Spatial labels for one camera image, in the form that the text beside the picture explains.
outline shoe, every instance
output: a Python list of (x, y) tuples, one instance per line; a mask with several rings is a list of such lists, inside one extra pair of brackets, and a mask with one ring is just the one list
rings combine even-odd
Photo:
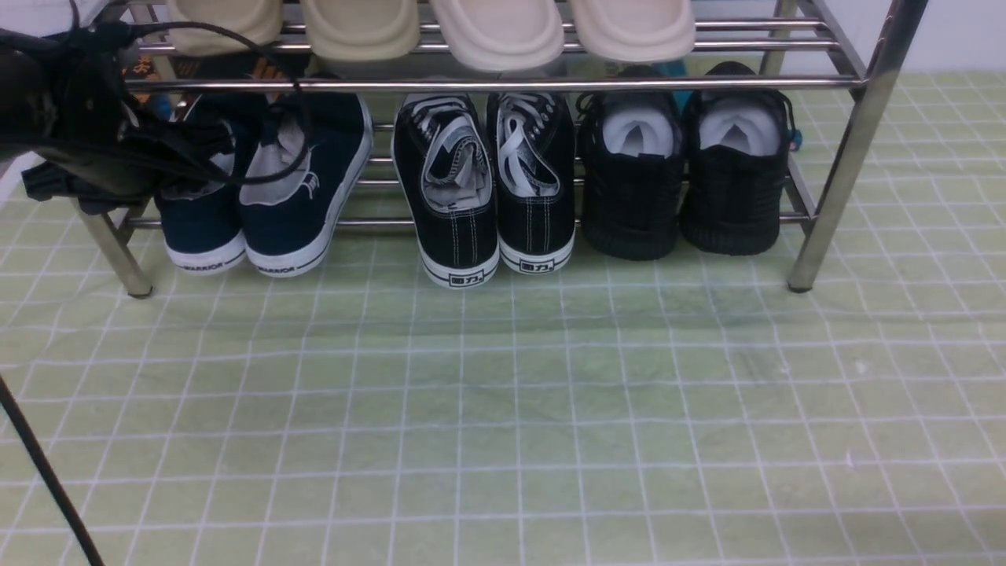
[[(754, 71), (727, 61), (709, 74)], [(696, 92), (684, 120), (691, 182), (678, 218), (681, 235), (715, 253), (750, 255), (772, 247), (796, 130), (793, 104), (771, 89)]]
[[(632, 66), (623, 76), (654, 76)], [(578, 151), (583, 161), (583, 236), (599, 251), (649, 260), (677, 241), (684, 137), (671, 92), (584, 93)]]
[[(225, 27), (266, 45), (283, 28), (283, 0), (168, 0), (171, 21), (199, 21)], [(243, 51), (233, 39), (205, 29), (172, 29), (168, 35), (178, 52), (192, 57)]]
[(430, 0), (444, 39), (462, 63), (493, 72), (541, 66), (562, 53), (554, 0)]
[(576, 225), (576, 131), (565, 97), (493, 93), (486, 129), (503, 261), (518, 272), (560, 268), (572, 254)]
[(679, 59), (695, 48), (692, 0), (569, 0), (588, 51), (612, 60)]
[(311, 50), (330, 60), (400, 57), (420, 42), (415, 0), (301, 0)]
[(248, 175), (284, 169), (304, 143), (310, 144), (307, 159), (283, 179), (240, 191), (248, 258), (271, 276), (296, 276), (321, 263), (373, 148), (370, 114), (358, 95), (310, 92), (305, 99), (311, 105), (311, 138), (301, 129), (298, 99), (279, 99), (267, 112)]
[(483, 285), (499, 262), (493, 172), (466, 95), (409, 95), (391, 160), (415, 221), (420, 256), (449, 290)]
[[(202, 95), (189, 107), (184, 121), (206, 125), (222, 121), (230, 130), (234, 151), (211, 160), (224, 173), (243, 176), (268, 104), (263, 95)], [(194, 274), (223, 272), (240, 262), (244, 233), (237, 213), (238, 190), (237, 185), (209, 182), (196, 193), (169, 189), (154, 194), (172, 262)]]

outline tile floor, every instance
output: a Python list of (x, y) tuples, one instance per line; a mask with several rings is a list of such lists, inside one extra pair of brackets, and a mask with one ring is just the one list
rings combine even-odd
[[(794, 101), (819, 185), (850, 104)], [(409, 232), (291, 280), (140, 232), (137, 302), (15, 196), (0, 373), (110, 565), (1006, 564), (1004, 116), (1006, 74), (904, 76), (806, 296), (796, 227), (465, 294)], [(0, 563), (83, 563), (6, 423)]]

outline black sneaker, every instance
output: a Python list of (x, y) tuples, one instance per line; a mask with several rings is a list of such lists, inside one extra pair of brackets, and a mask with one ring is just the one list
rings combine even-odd
[(463, 290), (496, 272), (493, 172), (465, 95), (409, 95), (394, 121), (391, 159), (415, 220), (420, 256), (438, 286)]
[(576, 130), (562, 95), (491, 95), (486, 120), (499, 191), (500, 255), (551, 272), (572, 254)]
[[(189, 108), (184, 120), (201, 124), (222, 121), (230, 130), (234, 151), (217, 155), (212, 161), (224, 173), (243, 176), (268, 104), (263, 95), (203, 95)], [(210, 182), (194, 193), (167, 189), (154, 194), (172, 262), (187, 272), (212, 274), (241, 261), (244, 233), (237, 213), (238, 189), (237, 185)]]
[[(658, 76), (648, 66), (631, 66), (622, 75)], [(673, 93), (584, 93), (576, 109), (583, 116), (583, 236), (599, 251), (625, 259), (670, 253), (684, 174)]]
[[(739, 62), (709, 74), (754, 74)], [(678, 222), (704, 251), (750, 255), (779, 238), (780, 202), (796, 125), (779, 90), (695, 92), (685, 108), (690, 187)]]
[[(357, 95), (310, 92), (310, 153), (300, 169), (240, 192), (248, 258), (271, 276), (295, 276), (321, 263), (339, 213), (373, 147), (373, 126)], [(248, 175), (275, 173), (293, 162), (305, 143), (297, 97), (270, 107)]]

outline shoe rack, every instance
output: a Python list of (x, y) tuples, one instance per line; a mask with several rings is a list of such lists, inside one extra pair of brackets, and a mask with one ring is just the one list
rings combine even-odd
[[(154, 7), (164, 0), (125, 0), (113, 3), (103, 17), (118, 18), (124, 10), (129, 10), (138, 21), (156, 18)], [(866, 63), (858, 55), (849, 37), (828, 9), (825, 0), (777, 0), (772, 17), (745, 19), (699, 20), (700, 32), (695, 43), (696, 52), (736, 52), (763, 53), (760, 74), (757, 76), (680, 76), (652, 79), (600, 78), (586, 79), (573, 76), (493, 79), (493, 78), (443, 78), (405, 79), (387, 76), (383, 79), (343, 80), (305, 79), (305, 89), (321, 89), (349, 92), (414, 92), (414, 91), (559, 91), (581, 92), (597, 90), (656, 90), (703, 88), (744, 88), (771, 87), (779, 89), (820, 89), (837, 88), (847, 90), (854, 102), (849, 123), (845, 129), (823, 189), (821, 198), (815, 201), (808, 190), (800, 169), (791, 157), (790, 178), (786, 194), (792, 201), (793, 212), (784, 212), (784, 223), (800, 224), (805, 239), (788, 279), (790, 291), (802, 294), (810, 292), (818, 270), (828, 251), (829, 244), (838, 227), (842, 212), (849, 201), (852, 188), (869, 151), (870, 144), (879, 126), (881, 116), (887, 107), (894, 83), (904, 62), (905, 55), (926, 11), (928, 0), (890, 0), (890, 8), (884, 21), (880, 37), (872, 57)], [(563, 56), (583, 53), (576, 39), (576, 30), (570, 22), (563, 24), (566, 42)], [(287, 22), (282, 39), (275, 48), (282, 53), (308, 53), (310, 45), (304, 36), (303, 23)], [(706, 39), (701, 32), (739, 32), (736, 38)], [(811, 37), (792, 37), (793, 31), (812, 31)], [(440, 26), (434, 21), (422, 24), (423, 40), (413, 52), (438, 53), (450, 57), (447, 43), (440, 35)], [(740, 33), (750, 37), (741, 38)], [(151, 56), (158, 66), (159, 75), (171, 77), (159, 81), (133, 79), (128, 86), (137, 92), (211, 92), (252, 90), (262, 92), (290, 91), (291, 82), (275, 79), (177, 79), (171, 71), (169, 58), (176, 55), (175, 47), (164, 38), (148, 38), (141, 44), (142, 54)], [(829, 55), (835, 67), (829, 74), (781, 74), (784, 56), (788, 51), (816, 50)], [(375, 131), (389, 132), (393, 117), (374, 117)], [(371, 167), (386, 166), (390, 158), (374, 156)], [(376, 178), (364, 173), (354, 190), (373, 187), (397, 186), (397, 181)], [(123, 281), (127, 293), (137, 299), (149, 297), (153, 293), (150, 279), (140, 269), (130, 252), (128, 243), (136, 229), (159, 229), (160, 220), (142, 216), (142, 208), (127, 210), (126, 214), (114, 220), (109, 214), (81, 217), (89, 231), (95, 237), (103, 253)], [(389, 227), (409, 226), (409, 217), (348, 217), (339, 221), (340, 228), (349, 227)], [(412, 231), (402, 231), (402, 236), (412, 236)]]

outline black pole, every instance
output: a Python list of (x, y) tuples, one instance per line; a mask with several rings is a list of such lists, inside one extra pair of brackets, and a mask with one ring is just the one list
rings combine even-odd
[(24, 449), (28, 451), (28, 456), (31, 457), (35, 468), (38, 469), (38, 475), (42, 477), (42, 482), (45, 482), (45, 487), (49, 489), (49, 494), (52, 495), (52, 499), (55, 500), (60, 513), (66, 519), (66, 523), (69, 524), (70, 530), (73, 531), (73, 536), (80, 543), (83, 555), (88, 557), (88, 563), (91, 566), (105, 566), (105, 561), (102, 560), (102, 555), (98, 552), (95, 541), (92, 540), (91, 534), (88, 533), (88, 528), (83, 525), (80, 514), (76, 512), (73, 502), (69, 501), (66, 491), (63, 490), (62, 484), (56, 478), (56, 473), (52, 470), (49, 459), (45, 457), (45, 452), (38, 443), (38, 438), (31, 431), (31, 427), (28, 426), (28, 420), (24, 418), (24, 413), (17, 406), (17, 400), (14, 399), (14, 394), (7, 387), (3, 376), (0, 376), (0, 405), (3, 406), (4, 412), (7, 413), (10, 423), (14, 425), (17, 435), (21, 437)]

